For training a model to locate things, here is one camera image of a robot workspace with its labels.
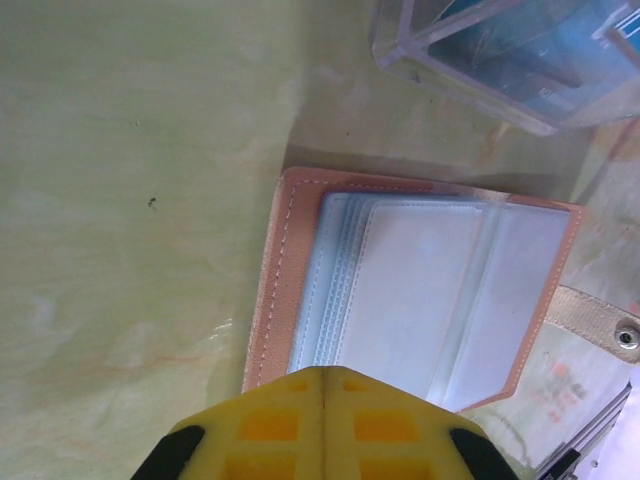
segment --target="card holder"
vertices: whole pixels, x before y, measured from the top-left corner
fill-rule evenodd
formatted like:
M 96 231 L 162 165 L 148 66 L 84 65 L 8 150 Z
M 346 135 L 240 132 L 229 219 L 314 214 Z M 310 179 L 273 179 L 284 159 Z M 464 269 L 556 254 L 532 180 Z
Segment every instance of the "card holder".
M 320 218 L 288 371 L 343 365 L 451 410 L 504 387 L 568 212 L 337 193 Z
M 441 206 L 427 207 L 429 202 Z M 455 215 L 438 217 L 435 213 L 438 208 L 454 207 Z M 310 168 L 286 171 L 274 196 L 243 388 L 309 364 L 348 362 L 365 374 L 384 377 L 381 379 L 452 410 L 510 396 L 544 319 L 580 214 L 581 209 L 573 205 L 439 182 Z M 435 218 L 440 229 L 424 231 L 420 237 L 407 220 L 415 215 Z M 389 222 L 401 221 L 409 233 L 401 236 L 405 241 L 422 240 L 393 247 L 395 241 L 390 241 L 388 232 L 400 230 L 389 228 Z M 319 238 L 326 240 L 322 249 L 316 241 Z M 428 238 L 439 238 L 440 243 L 429 243 Z M 537 240 L 529 248 L 532 238 Z M 466 263 L 460 260 L 463 268 L 456 270 L 436 253 L 434 245 L 443 244 L 447 252 L 455 251 L 457 258 L 466 259 Z M 502 244 L 513 246 L 514 253 L 502 246 L 498 248 L 501 255 L 496 256 L 496 245 Z M 409 291 L 395 285 L 394 276 L 388 273 L 393 269 L 384 268 L 382 260 L 389 255 L 376 254 L 389 249 L 398 257 L 396 266 L 402 262 L 407 266 L 401 272 L 413 272 L 408 278 L 417 275 L 423 283 L 429 278 L 437 292 L 441 284 L 455 285 L 455 294 L 423 295 L 431 298 L 431 310 L 425 311 L 447 318 L 446 328 L 433 330 L 434 335 L 448 339 L 437 348 L 426 348 L 432 336 L 424 329 L 443 322 L 429 326 L 422 317 L 418 322 L 416 312 L 424 310 L 419 303 L 424 299 L 415 292 L 411 297 Z M 431 269 L 424 263 L 414 265 L 420 256 L 430 259 Z M 524 263 L 518 266 L 514 256 Z M 365 258 L 375 262 L 363 263 Z M 320 264 L 318 273 L 312 273 L 313 266 Z M 460 268 L 463 273 L 456 276 Z M 376 288 L 362 288 L 366 279 L 374 278 L 363 276 L 363 269 L 387 273 L 381 275 L 382 283 L 373 282 Z M 418 302 L 419 308 L 409 308 L 409 300 L 394 307 L 401 309 L 401 315 L 395 317 L 404 324 L 380 320 L 385 308 L 391 311 L 389 305 L 398 303 L 383 301 L 393 288 Z M 486 294 L 476 295 L 479 289 Z M 527 295 L 521 297 L 518 292 L 523 289 Z M 311 290 L 314 295 L 308 296 Z M 455 300 L 448 311 L 450 298 Z M 510 323 L 488 325 L 496 315 Z M 525 320 L 518 320 L 518 315 Z M 322 322 L 308 321 L 319 316 Z M 420 328 L 424 330 L 422 340 L 414 334 Z M 390 338 L 397 339 L 373 348 Z

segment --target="light green surface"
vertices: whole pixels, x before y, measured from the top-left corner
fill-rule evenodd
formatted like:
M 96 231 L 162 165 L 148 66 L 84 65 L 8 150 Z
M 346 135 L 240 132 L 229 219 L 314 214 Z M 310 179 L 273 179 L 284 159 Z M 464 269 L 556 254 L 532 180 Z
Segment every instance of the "light green surface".
M 283 162 L 566 200 L 602 161 L 592 132 L 532 137 L 379 72 L 373 6 L 3 2 L 3 478 L 127 478 L 238 392 Z M 600 238 L 571 271 L 595 294 L 618 278 Z

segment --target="clear acrylic box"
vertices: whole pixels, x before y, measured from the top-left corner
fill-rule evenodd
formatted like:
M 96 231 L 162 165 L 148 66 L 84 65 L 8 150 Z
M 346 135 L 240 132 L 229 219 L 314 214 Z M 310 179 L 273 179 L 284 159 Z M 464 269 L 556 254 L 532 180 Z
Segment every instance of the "clear acrylic box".
M 381 0 L 372 50 L 539 135 L 640 114 L 640 0 Z

